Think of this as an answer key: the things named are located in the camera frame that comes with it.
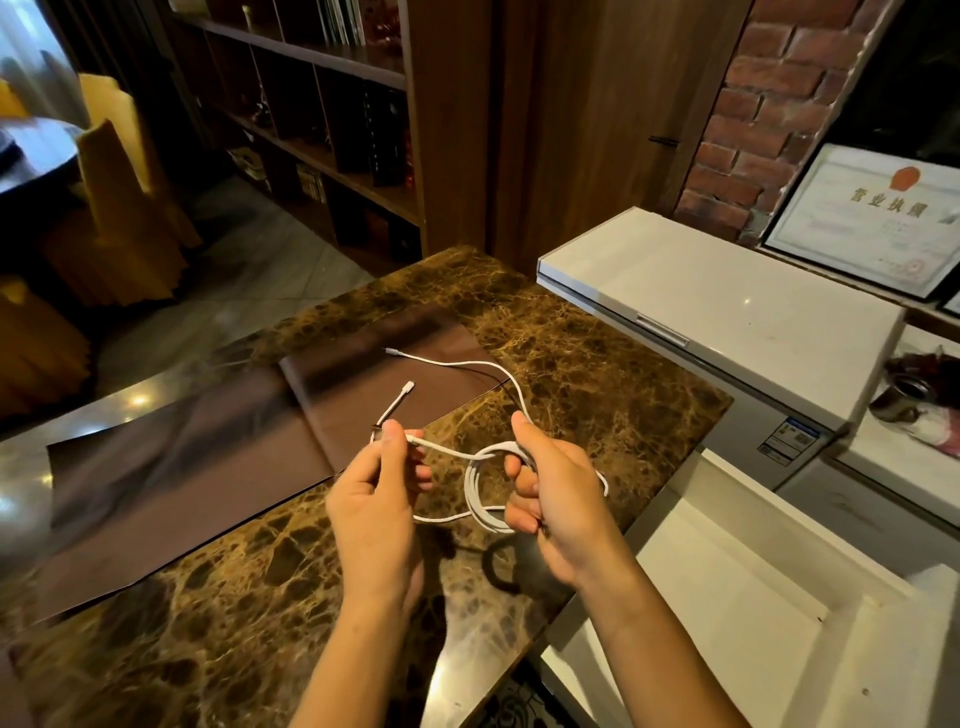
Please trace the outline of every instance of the sticker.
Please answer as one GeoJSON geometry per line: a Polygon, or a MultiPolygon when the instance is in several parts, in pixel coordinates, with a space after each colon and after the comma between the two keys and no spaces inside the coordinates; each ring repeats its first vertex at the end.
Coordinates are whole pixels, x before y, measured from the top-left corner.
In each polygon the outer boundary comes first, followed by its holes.
{"type": "Polygon", "coordinates": [[[769,457],[771,460],[773,460],[773,461],[775,461],[775,462],[777,462],[777,463],[780,463],[780,464],[783,465],[784,467],[788,466],[791,462],[793,462],[792,460],[790,460],[790,458],[781,455],[779,452],[777,452],[776,450],[774,450],[773,448],[771,448],[771,447],[770,447],[769,445],[767,445],[766,443],[764,443],[763,445],[761,445],[761,446],[760,446],[759,448],[757,448],[757,449],[758,449],[760,452],[762,452],[764,455],[766,455],[767,457],[769,457]]]}
{"type": "Polygon", "coordinates": [[[779,452],[781,455],[786,456],[790,460],[793,460],[795,457],[797,457],[797,455],[800,454],[800,451],[798,449],[791,448],[789,445],[784,443],[782,440],[778,440],[773,435],[767,438],[767,441],[764,443],[764,445],[767,445],[773,448],[774,450],[779,452]]]}
{"type": "Polygon", "coordinates": [[[772,437],[776,437],[798,452],[803,452],[820,439],[820,433],[803,423],[797,422],[792,417],[788,417],[777,428],[772,437]]]}

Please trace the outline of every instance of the person's left hand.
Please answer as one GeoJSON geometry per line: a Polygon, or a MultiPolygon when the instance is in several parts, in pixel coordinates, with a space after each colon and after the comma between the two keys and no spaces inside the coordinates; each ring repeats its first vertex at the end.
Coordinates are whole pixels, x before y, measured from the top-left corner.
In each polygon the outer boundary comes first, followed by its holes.
{"type": "MultiPolygon", "coordinates": [[[[409,430],[418,437],[422,430],[409,430]]],[[[429,490],[423,451],[396,420],[357,453],[326,497],[344,573],[344,606],[393,607],[410,617],[423,591],[423,559],[414,530],[417,496],[429,490]]]]}

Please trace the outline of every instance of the open drawer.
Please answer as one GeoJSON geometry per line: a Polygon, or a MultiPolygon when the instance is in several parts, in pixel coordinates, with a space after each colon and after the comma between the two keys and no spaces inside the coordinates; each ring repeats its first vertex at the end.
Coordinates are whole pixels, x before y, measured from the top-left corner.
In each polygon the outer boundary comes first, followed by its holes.
{"type": "MultiPolygon", "coordinates": [[[[755,728],[954,725],[960,577],[895,576],[710,450],[627,531],[650,578],[755,728]]],[[[532,662],[583,726],[631,726],[582,602],[532,662]]]]}

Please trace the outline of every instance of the freezer handle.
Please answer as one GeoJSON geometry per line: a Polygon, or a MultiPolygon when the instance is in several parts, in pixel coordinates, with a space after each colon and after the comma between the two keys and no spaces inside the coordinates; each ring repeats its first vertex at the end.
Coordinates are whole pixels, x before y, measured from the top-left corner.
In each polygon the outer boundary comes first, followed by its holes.
{"type": "Polygon", "coordinates": [[[636,322],[651,333],[655,333],[661,339],[666,339],[671,344],[676,347],[680,347],[681,349],[686,349],[686,345],[690,343],[690,340],[685,336],[680,335],[672,328],[668,328],[663,324],[644,316],[643,314],[638,313],[636,315],[636,322]]]}

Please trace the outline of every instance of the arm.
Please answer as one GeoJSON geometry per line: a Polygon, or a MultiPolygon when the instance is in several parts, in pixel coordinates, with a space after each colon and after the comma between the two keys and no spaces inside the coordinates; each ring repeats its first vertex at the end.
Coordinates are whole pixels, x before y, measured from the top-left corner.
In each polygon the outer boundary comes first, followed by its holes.
{"type": "Polygon", "coordinates": [[[537,473],[509,456],[516,492],[507,523],[536,534],[553,574],[587,607],[637,728],[747,728],[696,646],[636,561],[603,500],[587,454],[514,414],[514,434],[537,473]],[[550,536],[542,524],[549,526],[550,536]]]}
{"type": "Polygon", "coordinates": [[[344,602],[290,728],[383,724],[396,661],[423,589],[413,505],[429,490],[431,473],[421,457],[408,448],[403,428],[388,420],[383,439],[357,454],[326,497],[344,602]]]}

